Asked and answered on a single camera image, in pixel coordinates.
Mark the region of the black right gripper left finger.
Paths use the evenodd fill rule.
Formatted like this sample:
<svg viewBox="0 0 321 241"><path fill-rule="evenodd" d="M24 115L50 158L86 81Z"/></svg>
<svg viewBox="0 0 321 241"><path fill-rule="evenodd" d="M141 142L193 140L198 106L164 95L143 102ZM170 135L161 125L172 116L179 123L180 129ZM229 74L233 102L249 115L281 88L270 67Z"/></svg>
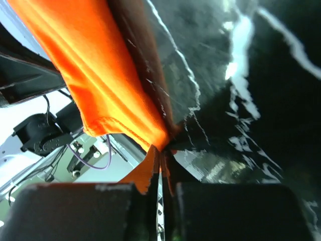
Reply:
<svg viewBox="0 0 321 241"><path fill-rule="evenodd" d="M117 183L25 187L9 210L1 240L157 240L159 151Z"/></svg>

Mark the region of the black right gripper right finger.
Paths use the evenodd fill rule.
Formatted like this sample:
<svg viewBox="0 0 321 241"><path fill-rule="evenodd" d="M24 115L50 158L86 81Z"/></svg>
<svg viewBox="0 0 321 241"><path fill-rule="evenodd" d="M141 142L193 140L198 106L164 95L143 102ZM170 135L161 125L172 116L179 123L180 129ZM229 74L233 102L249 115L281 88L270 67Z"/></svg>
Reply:
<svg viewBox="0 0 321 241"><path fill-rule="evenodd" d="M165 240L313 240L286 186L202 183L170 151L160 166Z"/></svg>

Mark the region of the orange t-shirt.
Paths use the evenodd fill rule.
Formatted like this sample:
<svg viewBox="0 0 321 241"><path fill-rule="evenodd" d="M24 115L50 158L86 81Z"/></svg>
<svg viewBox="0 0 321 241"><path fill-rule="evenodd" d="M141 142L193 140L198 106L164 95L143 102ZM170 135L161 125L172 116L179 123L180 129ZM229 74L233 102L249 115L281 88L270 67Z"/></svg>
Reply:
<svg viewBox="0 0 321 241"><path fill-rule="evenodd" d="M144 150L170 141L165 116L142 81L106 1L9 1L62 74L83 121L98 137L126 134Z"/></svg>

